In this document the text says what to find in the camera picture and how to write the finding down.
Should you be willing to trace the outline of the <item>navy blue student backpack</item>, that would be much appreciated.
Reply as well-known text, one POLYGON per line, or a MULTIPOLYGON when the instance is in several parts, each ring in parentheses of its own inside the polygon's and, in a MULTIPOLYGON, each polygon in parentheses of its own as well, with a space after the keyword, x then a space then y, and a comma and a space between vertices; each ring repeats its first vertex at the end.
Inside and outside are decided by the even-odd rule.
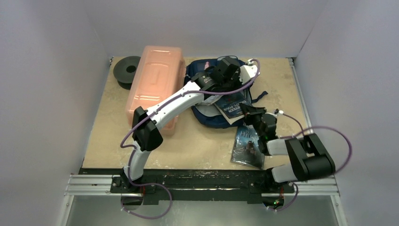
MULTIPOLYGON (((224 56, 220 56, 219 58, 194 60, 186 67, 184 84, 189 82, 196 73, 204 70, 206 61, 210 62, 210 66, 217 66, 223 58, 224 56)), ((253 99, 249 89, 243 90, 241 93, 250 96, 252 104, 258 102, 264 96, 268 95, 267 91, 263 91, 257 98, 253 99)), ((196 119, 207 127, 214 129, 231 128, 231 126, 229 126, 227 122, 221 118, 219 111, 214 107, 214 105, 195 105, 191 107, 191 110, 196 119)))

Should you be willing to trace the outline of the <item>Nineteen Eighty-Four book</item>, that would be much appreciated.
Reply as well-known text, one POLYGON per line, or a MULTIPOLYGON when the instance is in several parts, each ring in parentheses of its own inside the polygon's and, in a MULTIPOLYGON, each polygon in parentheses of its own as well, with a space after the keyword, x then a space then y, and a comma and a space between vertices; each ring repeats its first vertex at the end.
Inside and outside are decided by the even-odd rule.
POLYGON ((238 127, 244 124, 244 113, 240 104, 252 105, 250 96, 235 93, 224 95, 214 103, 214 107, 219 111, 221 118, 231 127, 238 127))

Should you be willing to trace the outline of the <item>dark book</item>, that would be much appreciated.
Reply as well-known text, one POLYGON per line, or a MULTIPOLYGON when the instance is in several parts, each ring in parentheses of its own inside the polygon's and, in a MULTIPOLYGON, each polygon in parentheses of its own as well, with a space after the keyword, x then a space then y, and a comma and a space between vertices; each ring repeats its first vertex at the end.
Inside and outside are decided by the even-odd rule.
POLYGON ((253 126, 238 126, 231 153, 231 162, 263 169, 264 155, 259 151, 258 135, 253 126))

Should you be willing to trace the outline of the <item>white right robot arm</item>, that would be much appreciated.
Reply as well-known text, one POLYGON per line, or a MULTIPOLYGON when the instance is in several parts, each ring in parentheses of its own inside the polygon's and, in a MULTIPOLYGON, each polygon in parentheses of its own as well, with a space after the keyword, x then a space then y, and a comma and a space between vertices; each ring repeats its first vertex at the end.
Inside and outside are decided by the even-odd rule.
POLYGON ((259 151, 265 156, 286 155, 289 163, 267 170, 265 188, 277 191, 290 181, 307 181, 333 175, 335 163, 315 133, 301 138, 279 138, 276 133, 277 116, 265 108, 240 104, 246 125, 252 126, 258 135, 259 151))

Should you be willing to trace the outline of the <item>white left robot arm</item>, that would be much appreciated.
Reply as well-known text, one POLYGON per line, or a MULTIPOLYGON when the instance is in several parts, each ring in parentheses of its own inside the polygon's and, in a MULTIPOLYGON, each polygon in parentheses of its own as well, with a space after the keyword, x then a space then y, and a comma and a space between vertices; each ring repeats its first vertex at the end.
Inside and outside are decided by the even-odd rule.
POLYGON ((120 147, 131 147, 132 153, 123 168, 122 187, 128 192, 140 188, 140 178, 151 151, 163 142, 161 130, 183 111, 195 105, 212 105, 224 96, 241 93, 252 82, 253 73, 243 75, 245 63, 235 56, 225 56, 214 65, 198 71, 184 86, 159 104, 147 109, 137 107, 133 112, 131 130, 122 139, 120 147), (126 145, 132 137, 133 143, 126 145))

